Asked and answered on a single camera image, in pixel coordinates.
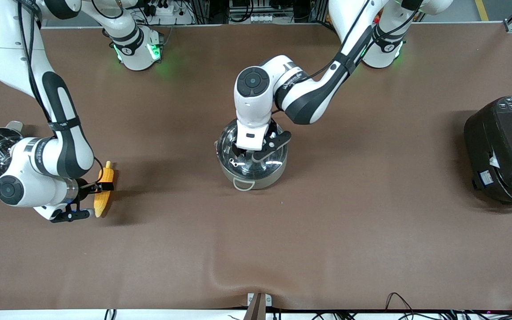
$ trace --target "table surface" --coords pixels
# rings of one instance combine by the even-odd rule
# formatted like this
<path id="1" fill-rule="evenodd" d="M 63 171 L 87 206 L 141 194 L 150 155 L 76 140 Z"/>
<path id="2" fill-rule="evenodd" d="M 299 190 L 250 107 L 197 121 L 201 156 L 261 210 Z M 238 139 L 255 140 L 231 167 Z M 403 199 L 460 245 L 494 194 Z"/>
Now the table surface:
<path id="1" fill-rule="evenodd" d="M 390 292 L 413 308 L 512 308 L 512 206 L 473 191 L 462 137 L 473 112 L 512 95 L 501 24 L 414 25 L 395 63 L 359 67 L 316 124 L 276 115 L 290 163 L 244 193 L 213 146 L 236 76 L 279 54 L 313 72 L 335 34 L 175 28 L 142 72 L 116 63 L 98 29 L 43 38 L 117 190 L 105 218 L 74 223 L 0 203 L 0 309 L 229 308 L 248 292 L 279 308 L 383 308 Z M 0 83 L 0 126 L 10 120 L 50 134 L 35 101 Z"/>

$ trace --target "white label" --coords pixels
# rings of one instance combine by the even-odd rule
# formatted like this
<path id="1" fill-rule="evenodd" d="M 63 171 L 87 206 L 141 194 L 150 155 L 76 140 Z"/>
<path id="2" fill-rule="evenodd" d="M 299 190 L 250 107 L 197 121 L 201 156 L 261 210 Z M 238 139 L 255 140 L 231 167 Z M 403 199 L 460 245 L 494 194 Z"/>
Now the white label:
<path id="1" fill-rule="evenodd" d="M 481 173 L 479 173 L 479 175 L 481 176 L 481 181 L 483 181 L 483 184 L 485 186 L 493 183 L 493 178 L 491 177 L 489 170 L 481 172 Z"/>

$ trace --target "brown table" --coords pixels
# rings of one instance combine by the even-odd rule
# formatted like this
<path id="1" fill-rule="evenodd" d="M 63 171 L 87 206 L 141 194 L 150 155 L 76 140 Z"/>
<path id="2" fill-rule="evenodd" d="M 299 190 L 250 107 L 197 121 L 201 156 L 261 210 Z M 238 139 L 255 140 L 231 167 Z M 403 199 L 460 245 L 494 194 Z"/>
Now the brown table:
<path id="1" fill-rule="evenodd" d="M 383 308 L 393 291 L 413 308 L 512 308 L 512 206 L 473 191 L 462 140 L 469 115 L 512 95 L 501 24 L 412 26 L 398 60 L 359 67 L 316 124 L 275 116 L 293 133 L 290 163 L 248 193 L 213 147 L 236 75 L 282 53 L 313 72 L 335 34 L 175 28 L 144 72 L 119 65 L 99 30 L 43 38 L 117 191 L 107 217 L 75 223 L 0 203 L 0 309 L 229 308 L 257 291 L 279 308 Z M 10 120 L 49 135 L 35 101 L 0 83 Z"/>

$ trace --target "caster wheel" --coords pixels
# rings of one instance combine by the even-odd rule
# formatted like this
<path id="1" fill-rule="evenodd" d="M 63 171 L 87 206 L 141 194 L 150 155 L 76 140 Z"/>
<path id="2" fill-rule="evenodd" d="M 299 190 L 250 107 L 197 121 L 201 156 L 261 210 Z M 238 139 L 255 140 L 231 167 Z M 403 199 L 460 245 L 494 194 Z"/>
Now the caster wheel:
<path id="1" fill-rule="evenodd" d="M 473 189 L 475 189 L 476 191 L 481 191 L 481 189 L 477 186 L 477 184 L 475 183 L 475 180 L 474 179 L 471 179 L 471 184 L 473 184 Z"/>

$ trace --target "velcro strap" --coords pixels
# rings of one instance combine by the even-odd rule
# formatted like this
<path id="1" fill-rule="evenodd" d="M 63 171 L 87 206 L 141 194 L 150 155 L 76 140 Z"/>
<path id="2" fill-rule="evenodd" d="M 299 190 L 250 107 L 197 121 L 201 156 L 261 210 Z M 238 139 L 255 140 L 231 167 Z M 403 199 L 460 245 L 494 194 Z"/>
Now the velcro strap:
<path id="1" fill-rule="evenodd" d="M 80 118 L 76 117 L 67 121 L 49 122 L 48 127 L 53 131 L 65 131 L 80 125 Z"/>
<path id="2" fill-rule="evenodd" d="M 39 22 L 41 22 L 41 23 L 43 22 L 43 14 L 41 13 L 41 8 L 39 8 L 39 5 L 37 4 L 36 0 L 15 0 L 15 1 L 19 2 L 20 4 L 25 6 L 25 8 L 27 8 L 27 10 L 32 12 L 37 17 Z"/>
<path id="3" fill-rule="evenodd" d="M 344 55 L 341 52 L 336 53 L 333 60 L 339 62 L 343 67 L 345 67 L 345 69 L 347 69 L 349 75 L 351 73 L 353 73 L 353 71 L 357 67 L 357 65 L 355 65 L 355 61 L 353 61 L 353 59 L 351 57 Z"/>

